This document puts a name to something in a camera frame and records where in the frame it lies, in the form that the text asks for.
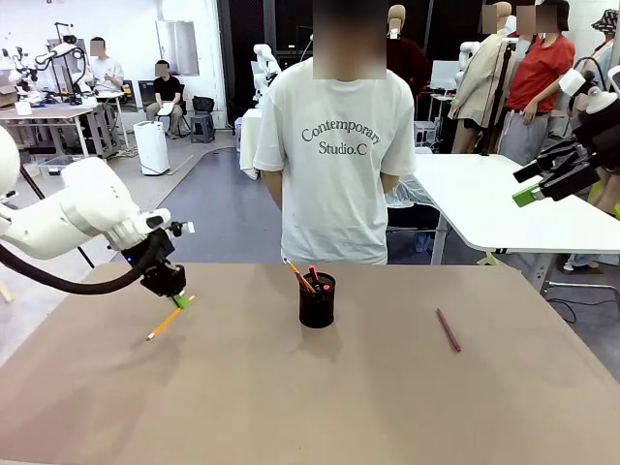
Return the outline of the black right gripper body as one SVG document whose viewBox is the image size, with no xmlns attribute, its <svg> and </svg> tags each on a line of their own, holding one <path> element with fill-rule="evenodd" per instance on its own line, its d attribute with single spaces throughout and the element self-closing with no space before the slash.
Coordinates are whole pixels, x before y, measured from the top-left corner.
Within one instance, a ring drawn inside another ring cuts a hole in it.
<svg viewBox="0 0 620 465">
<path fill-rule="evenodd" d="M 619 108 L 604 108 L 577 117 L 573 134 L 589 154 L 594 168 L 619 170 Z"/>
</svg>

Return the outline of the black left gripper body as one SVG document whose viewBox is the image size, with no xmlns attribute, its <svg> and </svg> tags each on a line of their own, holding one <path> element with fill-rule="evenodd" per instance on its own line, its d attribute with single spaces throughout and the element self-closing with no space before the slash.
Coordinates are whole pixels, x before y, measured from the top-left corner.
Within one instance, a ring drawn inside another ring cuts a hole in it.
<svg viewBox="0 0 620 465">
<path fill-rule="evenodd" d="M 165 231 L 154 231 L 145 241 L 127 249 L 125 260 L 131 267 L 137 267 L 146 259 L 139 282 L 157 296 L 172 296 L 179 294 L 186 286 L 184 266 L 169 260 L 173 251 L 169 235 Z"/>
</svg>

